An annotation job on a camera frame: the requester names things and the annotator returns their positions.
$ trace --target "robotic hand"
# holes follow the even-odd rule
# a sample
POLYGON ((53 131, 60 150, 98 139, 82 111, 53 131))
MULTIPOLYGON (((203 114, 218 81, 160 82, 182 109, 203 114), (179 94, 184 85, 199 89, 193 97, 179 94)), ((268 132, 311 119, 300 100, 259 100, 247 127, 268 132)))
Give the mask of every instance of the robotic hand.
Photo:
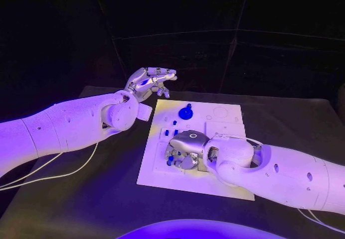
POLYGON ((285 206, 345 215, 345 167, 306 153, 235 135, 216 134, 209 139, 189 130, 171 138, 166 160, 186 170, 203 164, 222 183, 285 206), (176 152, 183 160, 173 159, 176 152))
POLYGON ((153 91, 169 97, 166 80, 176 80, 174 70, 141 68, 124 90, 57 103, 30 117, 0 123, 0 177, 37 157, 102 141, 127 130, 135 118, 147 121, 151 107, 140 102, 153 91))

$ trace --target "dark background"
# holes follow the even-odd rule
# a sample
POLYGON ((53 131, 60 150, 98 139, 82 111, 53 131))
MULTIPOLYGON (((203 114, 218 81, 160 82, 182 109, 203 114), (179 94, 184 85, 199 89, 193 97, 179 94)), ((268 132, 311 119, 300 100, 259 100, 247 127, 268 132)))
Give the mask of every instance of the dark background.
MULTIPOLYGON (((345 82, 345 2, 0 2, 0 121, 124 87, 143 66, 177 70, 173 91, 323 98, 345 82)), ((0 183, 16 179, 33 162, 0 183)), ((1 192, 0 213, 16 190, 1 192)))

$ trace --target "white board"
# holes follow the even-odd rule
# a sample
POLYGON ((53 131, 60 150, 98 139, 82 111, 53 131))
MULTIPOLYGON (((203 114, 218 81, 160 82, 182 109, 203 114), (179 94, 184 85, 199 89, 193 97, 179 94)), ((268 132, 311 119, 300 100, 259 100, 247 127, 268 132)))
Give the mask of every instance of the white board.
POLYGON ((179 132, 189 129, 196 130, 209 138, 215 133, 245 136, 241 106, 170 100, 157 101, 137 184, 254 201, 254 194, 241 187, 229 187, 222 184, 215 176, 205 171, 202 164, 193 170, 167 166, 164 151, 176 129, 179 132), (183 120, 179 118, 177 112, 187 104, 192 105, 193 116, 183 120))

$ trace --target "black fabric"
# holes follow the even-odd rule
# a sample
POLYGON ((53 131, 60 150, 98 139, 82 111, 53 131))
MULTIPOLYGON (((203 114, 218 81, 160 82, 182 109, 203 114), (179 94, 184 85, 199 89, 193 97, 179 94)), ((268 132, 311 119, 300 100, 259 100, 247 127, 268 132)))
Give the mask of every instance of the black fabric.
MULTIPOLYGON (((115 88, 85 87, 80 97, 115 88)), ((170 92, 171 100, 239 104, 245 132, 265 144, 296 149, 345 165, 345 127, 326 100, 170 92)), ((153 108, 157 96, 144 101, 153 108)), ((343 238, 310 222, 297 209, 255 196, 255 201, 135 184, 151 119, 99 142, 92 160, 73 175, 23 186, 0 220, 1 238, 115 238, 173 219, 236 223, 287 238, 343 238)), ((72 172, 93 146, 60 155, 30 178, 72 172)), ((37 160, 37 168, 49 159, 37 160)), ((342 215, 314 212, 345 230, 342 215)))

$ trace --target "blue knob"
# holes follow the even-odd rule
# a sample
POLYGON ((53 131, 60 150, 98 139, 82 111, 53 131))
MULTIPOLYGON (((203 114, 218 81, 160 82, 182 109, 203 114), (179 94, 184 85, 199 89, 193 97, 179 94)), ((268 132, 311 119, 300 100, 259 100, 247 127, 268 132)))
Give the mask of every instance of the blue knob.
POLYGON ((177 116, 183 119, 187 120, 192 118, 192 105, 187 104, 184 108, 182 108, 177 112, 177 116))

